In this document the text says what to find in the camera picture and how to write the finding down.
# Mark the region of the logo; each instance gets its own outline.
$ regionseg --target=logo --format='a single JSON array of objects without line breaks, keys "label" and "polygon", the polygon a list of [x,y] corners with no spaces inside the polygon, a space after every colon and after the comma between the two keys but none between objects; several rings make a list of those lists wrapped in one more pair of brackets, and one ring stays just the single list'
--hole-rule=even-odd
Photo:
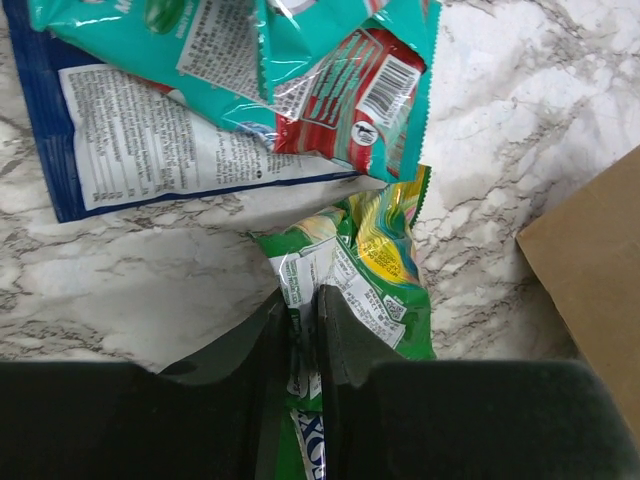
[{"label": "logo", "polygon": [[322,415],[291,411],[307,480],[327,480]]},{"label": "logo", "polygon": [[370,147],[378,140],[378,131],[369,122],[360,120],[351,127],[351,138],[362,147]]}]

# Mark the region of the plastic packaging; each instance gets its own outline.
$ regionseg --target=plastic packaging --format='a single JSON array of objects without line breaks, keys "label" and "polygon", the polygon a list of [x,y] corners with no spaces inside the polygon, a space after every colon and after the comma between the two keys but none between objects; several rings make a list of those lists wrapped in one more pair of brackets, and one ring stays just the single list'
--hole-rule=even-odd
[{"label": "plastic packaging", "polygon": [[[160,200],[355,174],[317,157],[276,155],[255,137],[216,128],[128,74],[33,31],[24,0],[4,7],[61,222]],[[156,28],[164,28],[156,20]]]},{"label": "plastic packaging", "polygon": [[[317,69],[280,85],[275,103],[267,106],[256,72],[255,37],[261,35],[247,20],[252,2],[29,0],[29,5],[35,29],[49,28],[159,84],[223,129],[252,133],[276,153],[318,154],[383,181],[413,180],[426,127],[439,6],[430,4],[424,18],[418,10],[421,20],[406,24],[421,28],[410,34],[418,39],[411,47],[398,33],[407,11],[379,12],[385,16],[352,33]],[[422,55],[418,48],[424,46]]]},{"label": "plastic packaging", "polygon": [[271,93],[275,86],[306,74],[388,2],[256,0],[255,15],[263,35],[258,54],[261,82]]},{"label": "plastic packaging", "polygon": [[[420,166],[414,182],[352,195],[281,234],[256,238],[278,276],[293,322],[295,341],[287,387],[293,426],[289,429],[302,428],[296,423],[300,415],[308,423],[322,411],[321,379],[313,349],[313,297],[320,285],[336,285],[354,315],[404,357],[435,358],[429,295],[420,285],[411,236],[428,179],[429,169]],[[300,433],[296,436],[306,440]],[[322,478],[310,476],[322,464],[319,444],[310,447],[300,441],[294,448],[287,440],[291,437],[283,433],[283,471],[299,467],[302,453],[308,478]]]}]

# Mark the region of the brown cardboard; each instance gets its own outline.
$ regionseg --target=brown cardboard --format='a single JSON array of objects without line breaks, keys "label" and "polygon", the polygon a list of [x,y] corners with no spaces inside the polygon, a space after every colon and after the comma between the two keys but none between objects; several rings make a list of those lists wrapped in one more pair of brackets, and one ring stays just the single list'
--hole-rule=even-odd
[{"label": "brown cardboard", "polygon": [[518,243],[640,444],[640,147]]}]

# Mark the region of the black plastic object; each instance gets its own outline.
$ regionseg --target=black plastic object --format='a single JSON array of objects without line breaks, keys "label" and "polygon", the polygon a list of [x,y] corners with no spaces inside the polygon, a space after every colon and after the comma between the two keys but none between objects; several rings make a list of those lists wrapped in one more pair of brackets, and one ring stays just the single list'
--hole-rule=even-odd
[{"label": "black plastic object", "polygon": [[288,324],[276,292],[159,375],[126,363],[0,363],[0,478],[271,480]]},{"label": "black plastic object", "polygon": [[573,362],[409,362],[319,299],[327,478],[640,478],[602,383]]},{"label": "black plastic object", "polygon": [[[640,478],[630,434],[586,368],[408,362],[335,287],[317,304],[328,480]],[[276,292],[159,375],[0,363],[0,479],[273,479],[289,325]]]}]

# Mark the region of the marble countertop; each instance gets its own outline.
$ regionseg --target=marble countertop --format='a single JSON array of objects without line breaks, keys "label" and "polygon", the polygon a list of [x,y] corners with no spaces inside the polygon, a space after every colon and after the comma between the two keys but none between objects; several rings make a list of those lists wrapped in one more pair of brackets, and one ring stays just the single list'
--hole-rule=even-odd
[{"label": "marble countertop", "polygon": [[[415,228],[441,358],[575,347],[515,235],[640,143],[636,0],[445,1]],[[157,370],[276,287],[245,231],[286,226],[369,179],[162,203],[56,223],[0,18],[0,357]]]}]

